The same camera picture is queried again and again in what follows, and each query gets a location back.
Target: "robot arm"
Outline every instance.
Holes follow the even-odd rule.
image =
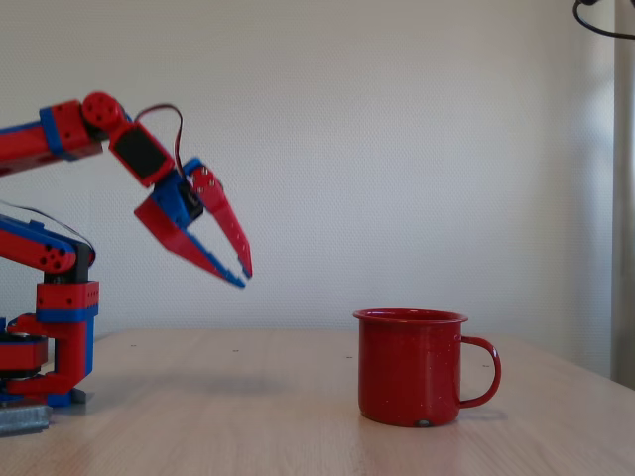
[[[103,92],[88,95],[82,103],[69,101],[40,111],[40,121],[0,129],[0,177],[52,164],[100,154],[102,141],[144,187],[154,186],[135,215],[169,251],[237,287],[244,282],[225,268],[188,227],[205,210],[213,215],[238,255],[246,278],[252,275],[249,243],[234,215],[222,186],[198,159],[185,165],[175,159],[121,105]],[[0,219],[0,256],[49,271],[30,252],[16,250],[20,240],[11,219]],[[63,266],[72,266],[68,253]]]

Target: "white wall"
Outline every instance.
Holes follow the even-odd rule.
[[[422,306],[605,373],[613,43],[571,3],[4,2],[0,127],[95,89],[133,114],[178,104],[255,277],[240,291],[164,252],[133,215],[148,191],[109,154],[2,178],[0,198],[94,240],[100,333]],[[591,18],[610,26],[611,3]],[[170,146],[170,113],[147,124]],[[235,263],[211,221],[194,231]],[[0,311],[31,311],[38,279],[2,261]]]

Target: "red plastic part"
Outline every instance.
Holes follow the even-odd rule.
[[[91,139],[81,119],[78,101],[52,107],[62,144],[76,159],[102,152],[101,143]],[[62,160],[49,149],[42,126],[0,134],[0,177]]]
[[[39,310],[86,309],[99,304],[99,282],[79,285],[38,284]]]
[[[191,178],[193,190],[205,208],[213,215],[218,226],[238,255],[240,263],[242,263],[242,266],[248,272],[249,276],[251,276],[253,270],[249,241],[247,241],[247,235],[245,235],[245,232],[242,230],[220,182],[211,170],[205,167],[200,167],[193,171]]]
[[[105,92],[88,94],[81,104],[81,112],[87,122],[106,132],[113,132],[128,122],[117,100]]]
[[[7,330],[56,340],[56,370],[33,379],[7,381],[10,394],[65,394],[85,377],[86,322],[44,324],[33,314],[23,314]]]
[[[81,116],[79,101],[69,101],[51,108],[64,149],[76,157],[99,154],[101,143],[93,141]]]
[[[151,196],[135,210],[135,215],[167,250],[224,279],[203,252],[168,218]]]
[[[0,344],[0,370],[33,370],[49,359],[49,341]]]
[[[0,177],[61,159],[51,154],[42,126],[0,134]]]
[[[4,230],[0,230],[0,256],[45,273],[68,271],[76,259],[74,253],[61,254],[59,250],[47,251],[45,245],[41,243]]]
[[[461,408],[486,403],[498,390],[500,359],[488,346],[495,378],[485,395],[460,400],[460,327],[466,317],[422,309],[368,309],[359,319],[359,408],[366,417],[397,426],[437,426]]]

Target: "blue plastic part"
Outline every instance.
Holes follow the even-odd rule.
[[[76,156],[68,152],[62,145],[62,139],[60,138],[60,131],[58,131],[58,125],[56,119],[53,116],[53,109],[51,107],[45,107],[40,109],[40,121],[42,128],[44,129],[44,135],[47,137],[47,143],[51,152],[62,157],[66,161],[74,161]]]
[[[44,223],[39,221],[31,220],[29,223],[26,223],[1,214],[0,230],[42,245],[51,245],[53,248],[65,250],[67,253],[74,253],[73,245],[77,246],[82,243],[81,241],[73,240],[67,236],[45,229]]]
[[[86,374],[92,372],[92,347],[94,344],[95,335],[95,318],[90,317],[86,322]]]
[[[15,402],[16,400],[22,399],[24,399],[22,395],[10,395],[0,392],[0,402]]]
[[[47,405],[49,407],[69,407],[71,403],[70,392],[66,394],[48,394]]]
[[[222,277],[227,280],[229,283],[236,285],[238,288],[244,288],[245,287],[245,283],[238,278],[237,276],[235,276],[231,270],[228,270],[227,268],[225,268],[222,263],[220,263],[220,261],[218,261],[218,259],[212,255],[211,253],[209,253],[203,246],[202,244],[198,241],[198,239],[192,235],[191,233],[187,233],[186,230],[183,230],[183,232],[188,235],[188,237],[191,239],[191,241],[194,243],[194,245],[196,245],[196,248],[198,248],[209,260],[209,262],[214,266],[214,268],[216,268],[216,270],[218,270],[218,272],[222,275]]]
[[[243,274],[247,277],[248,280],[251,280],[251,274],[249,273],[249,271],[247,270],[247,268],[245,268],[245,265],[243,265],[242,261],[240,260],[240,258],[238,258],[238,263],[240,263],[240,266],[242,266],[242,272]]]
[[[99,314],[99,304],[86,309],[37,310],[38,322],[84,322]]]
[[[183,166],[183,172],[186,174],[186,176],[189,177],[199,167],[205,167],[205,165],[203,164],[203,162],[200,161],[198,157],[192,157]]]
[[[35,127],[40,127],[42,123],[40,121],[37,122],[29,122],[27,124],[20,124],[19,126],[5,127],[4,129],[0,129],[0,134],[11,134],[12,132],[20,132],[26,129],[33,129]]]
[[[155,185],[151,195],[170,221],[181,229],[186,229],[191,224],[190,214],[179,193],[179,185],[184,182],[177,171],[171,171]]]

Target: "black cable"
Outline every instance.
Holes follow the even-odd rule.
[[[2,203],[3,205],[6,205],[6,206],[11,206],[13,208],[18,208],[20,210],[26,210],[26,211],[31,211],[32,213],[38,213],[39,215],[42,215],[42,216],[44,216],[46,218],[49,218],[51,221],[53,221],[56,224],[58,224],[59,226],[61,226],[63,229],[65,229],[69,233],[72,233],[73,235],[78,236],[83,241],[85,241],[86,244],[90,247],[90,251],[92,252],[92,261],[90,262],[90,264],[92,265],[92,263],[94,263],[95,259],[97,258],[97,252],[95,251],[95,247],[92,246],[92,243],[90,243],[90,240],[88,240],[88,238],[86,238],[85,236],[81,235],[79,232],[77,232],[77,231],[73,230],[72,228],[70,228],[65,223],[62,223],[61,221],[53,218],[52,216],[48,215],[44,211],[38,210],[37,208],[31,208],[30,206],[15,205],[13,203],[9,203],[8,201],[4,201],[2,199],[0,199],[0,203]]]
[[[620,40],[635,40],[635,35],[627,35],[625,33],[608,32],[606,30],[602,30],[601,28],[597,28],[597,27],[587,23],[583,18],[580,17],[579,13],[577,12],[577,9],[580,6],[580,4],[581,4],[581,2],[579,0],[576,0],[575,4],[573,4],[573,15],[575,16],[575,19],[577,20],[577,22],[580,23],[583,27],[588,28],[592,32],[595,32],[595,33],[597,33],[599,35],[602,35],[604,37],[617,38],[617,39],[620,39]]]

